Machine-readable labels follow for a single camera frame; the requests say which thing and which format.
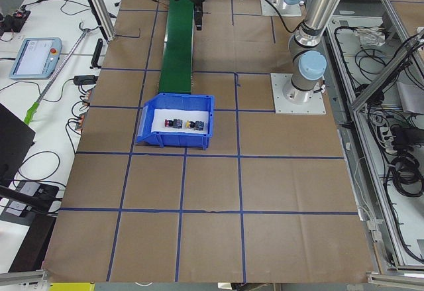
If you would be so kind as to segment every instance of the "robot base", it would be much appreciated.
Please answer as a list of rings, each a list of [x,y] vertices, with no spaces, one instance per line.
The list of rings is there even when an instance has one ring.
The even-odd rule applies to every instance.
[[[303,105],[294,104],[283,95],[283,87],[292,74],[271,74],[272,94],[274,96],[274,107],[277,114],[304,114],[325,115],[325,106],[321,93],[314,93],[308,103]]]
[[[260,0],[260,6],[262,8],[262,16],[278,16],[276,11],[272,9],[270,4],[264,0]],[[278,5],[276,7],[283,17],[300,17],[302,12],[299,4],[296,5]]]

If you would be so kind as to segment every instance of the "blue plastic tray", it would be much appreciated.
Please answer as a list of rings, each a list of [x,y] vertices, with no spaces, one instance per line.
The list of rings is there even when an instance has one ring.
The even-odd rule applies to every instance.
[[[175,93],[160,93],[144,104],[138,128],[136,143],[142,141],[151,145],[201,147],[205,150],[213,134],[213,95],[190,95]],[[152,122],[155,109],[176,109],[185,111],[207,111],[209,124],[204,134],[182,132],[152,132]]]

